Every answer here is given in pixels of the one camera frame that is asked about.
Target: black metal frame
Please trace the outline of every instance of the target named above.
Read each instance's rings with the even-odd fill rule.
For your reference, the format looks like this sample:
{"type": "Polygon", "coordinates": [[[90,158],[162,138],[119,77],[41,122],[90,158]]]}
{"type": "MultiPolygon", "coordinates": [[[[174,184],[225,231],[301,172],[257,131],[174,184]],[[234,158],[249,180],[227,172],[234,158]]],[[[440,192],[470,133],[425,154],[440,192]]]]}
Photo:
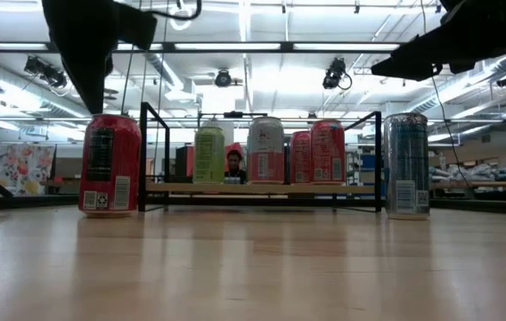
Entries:
{"type": "Polygon", "coordinates": [[[376,133],[374,135],[374,149],[376,152],[376,158],[374,160],[374,203],[375,203],[375,212],[380,213],[382,209],[382,200],[381,200],[381,111],[373,111],[366,117],[358,120],[354,124],[344,128],[344,131],[355,128],[356,126],[364,123],[366,120],[374,118],[374,125],[376,128],[376,133]]]}
{"type": "MultiPolygon", "coordinates": [[[[170,154],[170,128],[166,125],[164,120],[158,115],[158,113],[150,106],[149,103],[142,103],[140,109],[140,130],[142,132],[142,148],[140,152],[140,177],[139,177],[139,190],[138,190],[138,210],[141,212],[147,211],[146,204],[160,204],[160,207],[175,205],[175,204],[183,204],[183,205],[240,205],[240,206],[315,206],[315,207],[332,207],[333,209],[339,209],[343,207],[373,207],[374,210],[371,212],[380,213],[383,207],[383,201],[381,199],[381,112],[374,111],[370,113],[368,116],[358,120],[356,123],[344,128],[344,130],[349,130],[350,128],[354,128],[367,120],[375,121],[376,126],[376,135],[375,135],[375,148],[376,148],[376,160],[374,164],[374,168],[376,170],[375,173],[375,186],[374,186],[374,200],[339,200],[336,194],[332,195],[332,199],[324,200],[324,199],[272,199],[272,198],[200,198],[200,197],[187,197],[187,198],[170,198],[169,192],[164,192],[162,197],[148,197],[148,193],[146,191],[146,130],[148,129],[148,111],[154,116],[160,125],[164,127],[166,130],[165,137],[165,153],[164,153],[164,183],[168,183],[169,181],[169,154],[170,154]]],[[[198,119],[201,119],[201,116],[204,115],[213,115],[213,114],[199,114],[198,119]]],[[[243,116],[257,116],[257,114],[243,114],[243,116]]]]}
{"type": "MultiPolygon", "coordinates": [[[[46,42],[14,42],[14,41],[5,41],[0,42],[0,44],[9,44],[9,45],[17,45],[17,44],[32,44],[32,45],[44,45],[45,49],[10,49],[10,48],[2,48],[0,49],[0,53],[3,54],[58,54],[59,50],[52,43],[46,42]]],[[[181,49],[176,48],[176,45],[208,45],[208,44],[216,44],[216,45],[242,45],[243,43],[234,42],[234,41],[221,41],[221,42],[203,42],[203,41],[190,41],[190,42],[157,42],[152,43],[153,45],[161,45],[160,48],[153,49],[151,48],[149,51],[144,51],[142,49],[134,48],[132,50],[118,50],[115,49],[113,51],[114,54],[143,54],[143,53],[152,53],[152,54],[202,54],[202,53],[213,53],[213,54],[390,54],[394,49],[393,48],[380,48],[375,49],[371,48],[368,50],[355,49],[355,48],[336,48],[334,50],[326,50],[326,49],[298,49],[295,45],[303,45],[303,44],[314,44],[314,45],[403,45],[404,42],[376,42],[376,41],[345,41],[345,42],[334,42],[334,41],[252,41],[247,42],[246,44],[251,45],[251,48],[237,48],[237,49],[181,49]],[[255,48],[255,44],[263,44],[263,45],[275,45],[275,48],[271,49],[257,49],[255,48]]]]}
{"type": "MultiPolygon", "coordinates": [[[[140,146],[140,171],[138,174],[138,211],[145,212],[146,209],[146,148],[148,146],[148,137],[146,132],[148,130],[148,112],[154,117],[151,121],[156,120],[166,130],[164,137],[164,183],[168,183],[170,180],[170,127],[166,125],[166,122],[158,115],[158,113],[152,108],[147,102],[140,104],[140,132],[142,134],[142,141],[140,146]]],[[[168,203],[169,193],[164,193],[163,205],[168,203]]]]}
{"type": "MultiPolygon", "coordinates": [[[[204,117],[204,116],[213,116],[214,118],[216,116],[224,116],[223,113],[203,113],[203,112],[198,112],[198,128],[201,127],[201,119],[204,117]]],[[[268,114],[266,112],[253,112],[253,113],[241,113],[241,116],[250,116],[251,118],[253,118],[254,116],[268,116],[268,114]]]]}

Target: ceiling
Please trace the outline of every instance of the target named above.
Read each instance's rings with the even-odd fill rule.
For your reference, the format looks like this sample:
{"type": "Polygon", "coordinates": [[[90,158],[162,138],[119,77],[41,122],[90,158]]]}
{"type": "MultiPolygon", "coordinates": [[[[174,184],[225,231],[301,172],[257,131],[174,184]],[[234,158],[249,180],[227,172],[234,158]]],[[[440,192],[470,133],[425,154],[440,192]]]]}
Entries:
{"type": "MultiPolygon", "coordinates": [[[[167,7],[174,10],[172,8],[176,6],[174,0],[121,2],[134,7],[142,6],[143,9],[152,6],[161,11],[167,7]]],[[[439,26],[445,9],[436,13],[435,0],[424,2],[426,27],[431,30],[439,26]]],[[[0,0],[0,42],[49,42],[39,3],[35,0],[0,0]]],[[[185,29],[175,25],[176,22],[159,18],[154,41],[406,42],[424,31],[420,0],[360,0],[359,4],[360,12],[355,14],[354,1],[205,0],[203,14],[185,29]]],[[[71,85],[52,90],[42,80],[28,75],[23,68],[29,56],[37,56],[56,68],[62,68],[57,53],[0,52],[0,80],[11,84],[17,79],[21,81],[18,84],[31,82],[33,85],[24,91],[37,87],[31,94],[40,96],[44,102],[53,98],[57,102],[53,106],[68,104],[73,111],[75,106],[83,108],[71,85]]],[[[164,83],[160,85],[159,72],[147,62],[143,53],[114,53],[115,70],[108,76],[106,87],[118,93],[113,95],[116,100],[106,102],[108,107],[105,112],[119,112],[124,97],[125,110],[133,114],[140,109],[141,101],[147,101],[159,108],[160,115],[166,118],[196,117],[199,107],[205,111],[206,105],[222,105],[216,97],[229,95],[234,101],[231,108],[238,111],[268,112],[285,118],[306,117],[309,112],[317,112],[319,117],[352,118],[370,111],[382,111],[383,115],[409,111],[422,101],[433,99],[435,92],[431,79],[418,83],[371,75],[370,67],[387,56],[387,53],[164,53],[161,58],[182,84],[170,93],[172,88],[164,83]],[[322,88],[324,71],[335,57],[345,60],[348,74],[352,76],[353,85],[346,92],[322,88]],[[212,85],[212,79],[221,69],[229,70],[233,78],[240,80],[240,85],[219,94],[212,85]],[[178,92],[191,94],[191,99],[187,95],[180,99],[174,95],[178,92]],[[203,100],[196,100],[196,95],[203,95],[203,100]]],[[[492,78],[494,74],[490,74],[488,69],[497,61],[500,62],[499,59],[481,62],[475,70],[466,74],[454,76],[449,70],[444,70],[435,77],[434,81],[442,92],[446,117],[452,118],[462,111],[506,97],[506,87],[499,88],[494,81],[486,78],[478,82],[472,80],[485,71],[487,78],[492,78]],[[461,88],[451,86],[461,81],[461,88]]],[[[0,119],[11,115],[9,112],[13,113],[13,110],[0,110],[0,119]]],[[[61,108],[41,112],[44,117],[76,117],[73,113],[61,111],[61,108]]],[[[501,112],[506,112],[506,101],[501,102],[501,109],[497,104],[491,104],[476,114],[469,115],[467,112],[461,118],[494,119],[500,118],[501,112]]],[[[431,106],[424,113],[432,119],[443,116],[439,105],[431,106]]],[[[171,125],[191,126],[178,121],[171,125]]],[[[461,132],[473,126],[467,124],[453,130],[461,132]]]]}

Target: pipe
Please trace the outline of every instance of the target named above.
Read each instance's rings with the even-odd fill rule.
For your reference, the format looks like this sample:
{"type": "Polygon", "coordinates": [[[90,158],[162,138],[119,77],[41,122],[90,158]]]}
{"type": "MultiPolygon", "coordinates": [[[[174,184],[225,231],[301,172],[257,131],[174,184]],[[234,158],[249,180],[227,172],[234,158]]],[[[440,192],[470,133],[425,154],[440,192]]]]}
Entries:
{"type": "MultiPolygon", "coordinates": [[[[500,58],[489,69],[483,68],[480,72],[474,70],[464,72],[453,79],[437,86],[441,103],[446,103],[461,95],[465,95],[483,83],[492,83],[506,76],[506,57],[500,58]]],[[[438,107],[436,90],[410,102],[405,108],[406,112],[425,112],[438,107]]]]}
{"type": "Polygon", "coordinates": [[[164,80],[166,83],[166,86],[168,86],[170,89],[174,90],[182,90],[184,88],[184,84],[182,84],[182,81],[180,78],[174,74],[172,69],[166,65],[166,62],[164,62],[164,71],[162,72],[162,56],[160,54],[155,53],[144,53],[144,58],[146,58],[146,61],[158,72],[160,77],[164,80]]]}

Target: colorful painting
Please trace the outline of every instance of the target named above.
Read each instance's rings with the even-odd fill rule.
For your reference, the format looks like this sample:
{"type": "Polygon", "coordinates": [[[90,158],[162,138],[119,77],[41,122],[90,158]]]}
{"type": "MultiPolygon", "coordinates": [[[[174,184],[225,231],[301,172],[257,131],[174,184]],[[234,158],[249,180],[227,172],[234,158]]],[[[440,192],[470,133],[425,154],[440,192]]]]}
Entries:
{"type": "Polygon", "coordinates": [[[14,195],[43,195],[54,151],[54,145],[0,144],[0,184],[14,195]]]}

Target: wall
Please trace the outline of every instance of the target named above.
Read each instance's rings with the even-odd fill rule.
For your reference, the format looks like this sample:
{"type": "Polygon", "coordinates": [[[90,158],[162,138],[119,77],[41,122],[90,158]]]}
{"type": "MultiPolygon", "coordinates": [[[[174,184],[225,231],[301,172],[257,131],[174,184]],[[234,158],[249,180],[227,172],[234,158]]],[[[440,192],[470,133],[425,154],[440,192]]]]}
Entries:
{"type": "MultiPolygon", "coordinates": [[[[499,159],[499,167],[506,167],[506,127],[504,131],[491,132],[491,142],[483,144],[481,137],[466,140],[463,146],[456,147],[459,161],[481,161],[491,158],[499,159]]],[[[447,163],[455,163],[451,149],[443,151],[447,163]]]]}

